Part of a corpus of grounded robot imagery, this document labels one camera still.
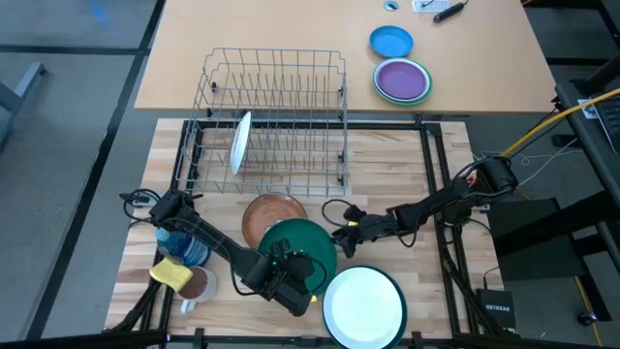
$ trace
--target gray floor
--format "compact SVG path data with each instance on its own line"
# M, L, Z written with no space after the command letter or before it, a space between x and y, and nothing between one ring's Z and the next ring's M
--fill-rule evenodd
M134 48L154 3L58 0L52 5L35 0L0 0L0 45ZM543 9L529 9L527 13L548 56L609 57L616 52L596 13ZM4 207L0 210L4 228L0 262L5 266L0 269L4 281L0 287L0 341L23 335L132 57L0 53L0 80L14 87L34 61L44 62L49 75L35 86L0 153L0 203ZM552 71L557 80L562 80L584 76L591 69L553 67ZM126 110L45 336L96 333L103 326L129 223L121 213L117 195L140 185L157 118L183 116L187 115ZM483 150L504 149L538 121L533 115L455 119L467 122L472 148L478 155ZM562 125L555 133L560 132L571 131ZM556 150L545 137L528 148L526 155ZM517 164L515 171L524 178L543 161L532 159L527 167ZM562 206L600 188L580 153L553 160L525 186L531 197L556 197ZM588 264L612 316L620 317L616 296L620 276L605 254L589 257ZM512 281L507 288L514 293L517 327L524 336L595 343L591 329L574 321L583 306L571 278ZM617 322L599 327L604 344L620 347Z

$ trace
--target brown plate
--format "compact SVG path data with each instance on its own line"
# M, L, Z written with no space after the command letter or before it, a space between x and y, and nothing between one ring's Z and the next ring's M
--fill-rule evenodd
M264 194L256 198L243 213L243 237L252 248L259 248L265 230L280 220L307 218L299 201L284 194Z

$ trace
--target blue water bottle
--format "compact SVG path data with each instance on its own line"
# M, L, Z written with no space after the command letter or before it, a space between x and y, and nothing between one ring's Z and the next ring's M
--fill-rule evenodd
M211 253L206 245L190 234L157 228L155 238L161 254L186 267L204 265Z

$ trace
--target wire dish rack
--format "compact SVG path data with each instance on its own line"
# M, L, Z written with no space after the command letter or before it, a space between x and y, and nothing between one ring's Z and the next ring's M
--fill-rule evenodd
M241 168L237 124L252 113ZM195 192L344 196L346 64L339 51L215 48L204 60L176 179Z

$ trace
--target purple bowl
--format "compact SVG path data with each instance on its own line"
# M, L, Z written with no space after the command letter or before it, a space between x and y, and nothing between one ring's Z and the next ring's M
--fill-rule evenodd
M415 99L426 90L422 70L403 61L390 62L382 67L377 83L389 97L402 100Z

